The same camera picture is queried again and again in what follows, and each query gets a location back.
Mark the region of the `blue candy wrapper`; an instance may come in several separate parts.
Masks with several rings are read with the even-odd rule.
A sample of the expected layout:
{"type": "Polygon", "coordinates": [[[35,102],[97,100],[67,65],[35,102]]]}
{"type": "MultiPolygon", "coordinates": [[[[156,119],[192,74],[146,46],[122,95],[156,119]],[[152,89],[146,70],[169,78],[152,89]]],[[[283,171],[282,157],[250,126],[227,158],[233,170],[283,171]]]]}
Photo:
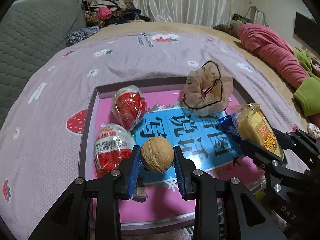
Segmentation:
{"type": "Polygon", "coordinates": [[[234,140],[237,143],[242,142],[242,138],[233,123],[232,116],[227,115],[222,118],[220,118],[218,121],[218,127],[222,131],[224,131],[232,140],[234,140]]]}

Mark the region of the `brown walnut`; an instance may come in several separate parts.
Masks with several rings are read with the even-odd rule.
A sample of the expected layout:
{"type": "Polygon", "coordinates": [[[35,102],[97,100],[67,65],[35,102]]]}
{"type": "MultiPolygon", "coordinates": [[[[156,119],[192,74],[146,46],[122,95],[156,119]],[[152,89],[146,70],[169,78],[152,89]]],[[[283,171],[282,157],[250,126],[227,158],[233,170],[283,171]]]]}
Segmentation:
{"type": "Polygon", "coordinates": [[[141,146],[140,158],[149,171],[164,174],[172,166],[174,150],[167,139],[154,137],[141,146]]]}

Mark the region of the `beige mesh scrunchie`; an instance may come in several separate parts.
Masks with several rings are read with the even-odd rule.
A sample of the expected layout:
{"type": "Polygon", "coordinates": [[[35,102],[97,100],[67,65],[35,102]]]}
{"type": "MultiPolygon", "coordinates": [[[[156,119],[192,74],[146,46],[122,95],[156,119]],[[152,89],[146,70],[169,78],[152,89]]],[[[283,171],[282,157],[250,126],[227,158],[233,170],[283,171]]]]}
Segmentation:
{"type": "Polygon", "coordinates": [[[233,92],[233,78],[225,66],[215,59],[188,74],[182,103],[198,116],[223,112],[229,105],[233,92]]]}

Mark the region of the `red white chocolate egg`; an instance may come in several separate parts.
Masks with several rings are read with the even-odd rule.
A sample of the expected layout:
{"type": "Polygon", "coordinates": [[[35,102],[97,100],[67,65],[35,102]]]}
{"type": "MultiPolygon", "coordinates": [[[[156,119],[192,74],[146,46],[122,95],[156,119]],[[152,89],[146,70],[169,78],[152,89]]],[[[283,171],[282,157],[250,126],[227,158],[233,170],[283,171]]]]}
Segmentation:
{"type": "Polygon", "coordinates": [[[121,88],[112,98],[111,111],[127,131],[143,120],[147,110],[146,99],[137,86],[121,88]]]}

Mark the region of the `green blanket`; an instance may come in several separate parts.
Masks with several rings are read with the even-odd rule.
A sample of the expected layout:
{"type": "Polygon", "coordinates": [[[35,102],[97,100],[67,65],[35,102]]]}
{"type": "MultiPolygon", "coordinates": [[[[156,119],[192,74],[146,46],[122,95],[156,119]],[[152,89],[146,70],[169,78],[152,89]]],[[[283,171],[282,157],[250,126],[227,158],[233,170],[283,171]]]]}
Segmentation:
{"type": "Polygon", "coordinates": [[[293,48],[293,54],[308,74],[293,96],[299,101],[305,117],[319,114],[319,61],[297,47],[293,48]]]}

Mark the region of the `lilac strawberry print sheet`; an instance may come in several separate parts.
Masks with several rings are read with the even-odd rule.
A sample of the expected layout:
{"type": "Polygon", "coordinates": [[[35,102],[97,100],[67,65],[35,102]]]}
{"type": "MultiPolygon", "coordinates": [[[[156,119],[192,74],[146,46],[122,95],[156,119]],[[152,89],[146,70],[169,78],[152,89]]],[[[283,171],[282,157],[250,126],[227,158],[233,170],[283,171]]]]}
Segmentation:
{"type": "Polygon", "coordinates": [[[100,85],[187,76],[220,61],[262,107],[270,124],[288,131],[300,120],[256,64],[209,35],[134,33],[90,39],[56,53],[28,81],[1,129],[1,217],[27,239],[79,174],[81,128],[68,119],[87,109],[100,85]]]}

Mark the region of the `pink quilt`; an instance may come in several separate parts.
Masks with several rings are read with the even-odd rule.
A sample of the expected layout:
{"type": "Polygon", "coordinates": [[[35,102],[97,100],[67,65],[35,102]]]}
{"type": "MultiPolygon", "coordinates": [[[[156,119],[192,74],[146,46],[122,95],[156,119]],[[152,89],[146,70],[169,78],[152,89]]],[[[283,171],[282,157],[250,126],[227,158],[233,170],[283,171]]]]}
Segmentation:
{"type": "Polygon", "coordinates": [[[246,23],[239,28],[238,35],[247,51],[259,56],[294,89],[309,77],[294,56],[292,46],[273,29],[246,23]]]}

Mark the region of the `white satin curtain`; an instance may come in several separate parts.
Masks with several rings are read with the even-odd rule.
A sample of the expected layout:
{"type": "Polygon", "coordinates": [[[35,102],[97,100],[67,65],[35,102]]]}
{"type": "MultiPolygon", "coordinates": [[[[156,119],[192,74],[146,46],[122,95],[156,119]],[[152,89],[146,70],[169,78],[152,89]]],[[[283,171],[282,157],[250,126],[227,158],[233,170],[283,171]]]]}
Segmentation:
{"type": "Polygon", "coordinates": [[[214,27],[231,19],[233,0],[130,0],[142,15],[156,22],[214,27]]]}

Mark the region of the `blue patterned cloth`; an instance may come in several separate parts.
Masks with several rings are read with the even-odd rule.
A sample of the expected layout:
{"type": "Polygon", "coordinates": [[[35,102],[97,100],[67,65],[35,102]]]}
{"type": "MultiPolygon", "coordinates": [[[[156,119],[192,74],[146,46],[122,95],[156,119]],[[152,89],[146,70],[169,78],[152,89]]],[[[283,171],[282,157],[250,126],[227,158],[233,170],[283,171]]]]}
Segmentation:
{"type": "Polygon", "coordinates": [[[67,36],[66,45],[68,47],[73,46],[87,38],[93,36],[99,31],[99,27],[97,25],[92,27],[82,28],[80,30],[74,31],[67,36]]]}

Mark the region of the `grey quilted headboard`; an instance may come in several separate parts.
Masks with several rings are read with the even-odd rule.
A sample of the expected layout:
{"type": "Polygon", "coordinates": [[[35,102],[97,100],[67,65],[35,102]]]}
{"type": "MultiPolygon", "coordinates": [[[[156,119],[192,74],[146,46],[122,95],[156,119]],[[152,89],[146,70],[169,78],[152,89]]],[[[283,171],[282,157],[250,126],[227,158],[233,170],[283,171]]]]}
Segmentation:
{"type": "Polygon", "coordinates": [[[31,76],[86,26],[82,0],[27,0],[1,21],[1,122],[31,76]]]}

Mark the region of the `pile of clothes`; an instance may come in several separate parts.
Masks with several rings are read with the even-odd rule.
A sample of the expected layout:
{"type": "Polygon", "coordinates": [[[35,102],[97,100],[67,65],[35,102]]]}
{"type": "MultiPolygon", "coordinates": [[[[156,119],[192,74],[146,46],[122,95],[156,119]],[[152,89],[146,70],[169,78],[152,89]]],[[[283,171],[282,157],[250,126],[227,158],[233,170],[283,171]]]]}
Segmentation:
{"type": "Polygon", "coordinates": [[[123,0],[81,0],[87,27],[103,28],[131,22],[153,22],[142,11],[123,0]]]}

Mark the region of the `black wall television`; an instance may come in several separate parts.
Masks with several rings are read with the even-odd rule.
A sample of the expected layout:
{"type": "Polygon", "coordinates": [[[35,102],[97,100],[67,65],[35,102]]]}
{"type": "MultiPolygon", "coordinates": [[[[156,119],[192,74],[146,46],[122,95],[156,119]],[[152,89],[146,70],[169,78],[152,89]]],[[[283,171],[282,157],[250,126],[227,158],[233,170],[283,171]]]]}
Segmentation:
{"type": "Polygon", "coordinates": [[[293,31],[300,39],[311,46],[317,53],[320,49],[319,25],[313,20],[296,12],[295,26],[293,31]]]}

